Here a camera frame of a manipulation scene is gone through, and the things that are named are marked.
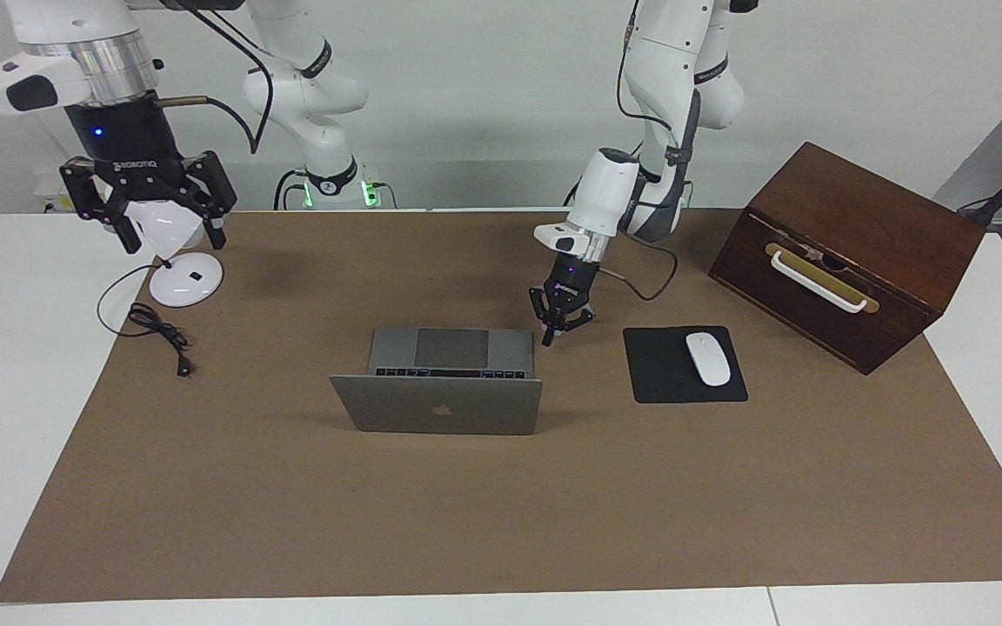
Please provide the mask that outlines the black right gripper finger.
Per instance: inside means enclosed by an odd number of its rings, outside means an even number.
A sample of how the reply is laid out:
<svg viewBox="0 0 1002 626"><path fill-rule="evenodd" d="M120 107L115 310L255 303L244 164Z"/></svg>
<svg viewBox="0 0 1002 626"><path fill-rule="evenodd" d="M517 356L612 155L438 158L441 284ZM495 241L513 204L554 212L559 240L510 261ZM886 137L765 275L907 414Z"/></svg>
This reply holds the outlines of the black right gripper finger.
<svg viewBox="0 0 1002 626"><path fill-rule="evenodd" d="M176 183L175 201L202 219L213 250L227 243L224 222L237 203L237 193L214 150L182 161L184 177Z"/></svg>
<svg viewBox="0 0 1002 626"><path fill-rule="evenodd" d="M113 162L73 157L60 166L60 176L81 219L111 227L127 253L140 250L142 241L126 215L129 179L115 172Z"/></svg>

